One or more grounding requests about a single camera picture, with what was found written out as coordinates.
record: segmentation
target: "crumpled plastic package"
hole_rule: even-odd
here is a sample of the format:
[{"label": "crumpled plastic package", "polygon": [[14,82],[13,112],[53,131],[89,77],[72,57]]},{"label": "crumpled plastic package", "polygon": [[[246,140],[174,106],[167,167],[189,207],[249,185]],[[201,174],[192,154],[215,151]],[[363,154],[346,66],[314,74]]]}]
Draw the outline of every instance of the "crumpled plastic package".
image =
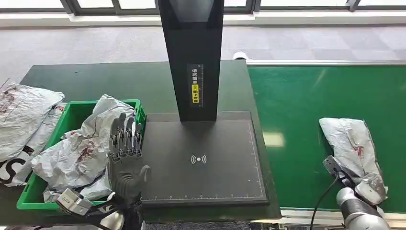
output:
[{"label": "crumpled plastic package", "polygon": [[[112,190],[110,188],[110,183],[109,183],[107,174],[103,175],[100,179],[98,179],[94,183],[85,186],[80,191],[80,194],[82,194],[82,196],[84,198],[86,198],[90,201],[101,199],[105,196],[110,195],[111,193],[112,193]],[[52,189],[48,186],[45,189],[43,195],[44,195],[45,203],[50,203],[50,202],[55,202],[58,199],[58,197],[61,195],[61,193],[52,191]]]},{"label": "crumpled plastic package", "polygon": [[383,184],[375,146],[365,121],[321,118],[319,123],[327,141],[333,147],[334,158],[340,165],[359,176],[357,193],[372,205],[384,201],[387,188]]},{"label": "crumpled plastic package", "polygon": [[58,193],[92,183],[104,173],[111,123],[121,113],[129,117],[134,108],[103,95],[80,129],[32,159],[33,172]]},{"label": "crumpled plastic package", "polygon": [[12,83],[0,94],[0,162],[18,156],[61,92]]},{"label": "crumpled plastic package", "polygon": [[66,103],[59,103],[52,107],[38,130],[33,134],[23,150],[6,162],[0,163],[1,182],[8,187],[24,185],[30,174],[31,160],[44,149],[55,126],[62,115]]}]

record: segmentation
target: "label sticker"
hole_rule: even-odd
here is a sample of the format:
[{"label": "label sticker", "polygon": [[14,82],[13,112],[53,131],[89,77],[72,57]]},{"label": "label sticker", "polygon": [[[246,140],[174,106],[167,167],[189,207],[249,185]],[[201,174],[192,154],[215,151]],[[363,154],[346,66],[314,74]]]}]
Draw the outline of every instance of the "label sticker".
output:
[{"label": "label sticker", "polygon": [[190,106],[203,108],[203,64],[188,64]]}]

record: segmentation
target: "yellow label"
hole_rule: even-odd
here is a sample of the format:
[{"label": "yellow label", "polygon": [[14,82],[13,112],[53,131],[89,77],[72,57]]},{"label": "yellow label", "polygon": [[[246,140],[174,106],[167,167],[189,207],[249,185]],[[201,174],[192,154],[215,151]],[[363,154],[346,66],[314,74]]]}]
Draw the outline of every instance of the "yellow label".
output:
[{"label": "yellow label", "polygon": [[192,84],[192,103],[199,103],[199,85]]}]

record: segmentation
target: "robotic hand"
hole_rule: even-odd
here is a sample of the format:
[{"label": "robotic hand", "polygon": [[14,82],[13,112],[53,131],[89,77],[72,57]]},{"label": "robotic hand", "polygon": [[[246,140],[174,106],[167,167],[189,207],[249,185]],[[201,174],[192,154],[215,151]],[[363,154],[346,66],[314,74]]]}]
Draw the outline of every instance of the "robotic hand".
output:
[{"label": "robotic hand", "polygon": [[150,177],[151,169],[141,157],[141,124],[126,115],[114,119],[110,132],[110,152],[107,173],[113,193],[107,201],[93,205],[74,190],[66,189],[57,199],[68,214],[85,219],[102,230],[144,230],[141,210],[141,188]]},{"label": "robotic hand", "polygon": [[127,206],[124,229],[145,229],[141,213],[141,188],[150,177],[150,167],[144,165],[140,148],[140,124],[130,117],[124,127],[125,114],[114,119],[110,132],[110,153],[107,172],[112,190]]}]

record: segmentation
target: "black cable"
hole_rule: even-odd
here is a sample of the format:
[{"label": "black cable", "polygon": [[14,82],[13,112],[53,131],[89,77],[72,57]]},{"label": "black cable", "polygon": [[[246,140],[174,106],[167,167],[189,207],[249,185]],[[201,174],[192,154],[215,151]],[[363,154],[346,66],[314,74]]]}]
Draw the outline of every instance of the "black cable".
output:
[{"label": "black cable", "polygon": [[333,183],[330,184],[330,186],[324,191],[324,193],[321,195],[321,197],[319,198],[319,200],[316,203],[316,207],[315,210],[313,211],[313,215],[312,215],[312,221],[310,222],[310,230],[313,230],[313,222],[315,221],[315,215],[317,212],[317,207],[320,204],[320,202],[323,200],[323,198],[326,196],[326,194],[330,191],[330,189],[333,187],[333,185],[337,182],[339,177],[339,174],[337,173],[336,178],[334,179]]}]

